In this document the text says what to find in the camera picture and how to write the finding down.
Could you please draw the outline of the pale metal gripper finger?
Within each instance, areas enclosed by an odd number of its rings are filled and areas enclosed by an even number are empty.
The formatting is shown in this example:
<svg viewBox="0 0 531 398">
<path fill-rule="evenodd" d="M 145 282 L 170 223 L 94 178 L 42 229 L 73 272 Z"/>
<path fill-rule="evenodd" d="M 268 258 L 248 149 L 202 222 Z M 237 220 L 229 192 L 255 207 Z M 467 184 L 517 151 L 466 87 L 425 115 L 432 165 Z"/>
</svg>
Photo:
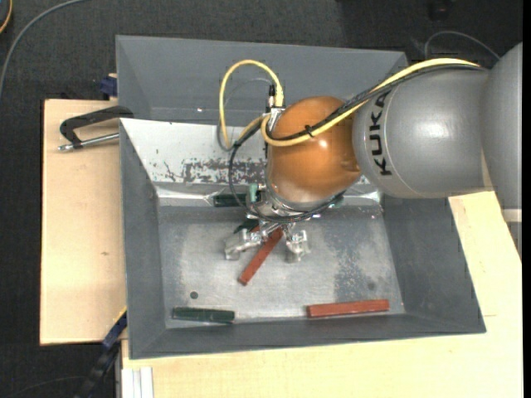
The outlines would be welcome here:
<svg viewBox="0 0 531 398">
<path fill-rule="evenodd" d="M 289 264 L 298 263 L 309 253 L 309 241 L 307 232 L 288 231 L 285 234 L 285 262 Z"/>
<path fill-rule="evenodd" d="M 224 252 L 227 260 L 239 260 L 241 253 L 262 243 L 259 231 L 238 231 L 225 239 Z"/>
</svg>

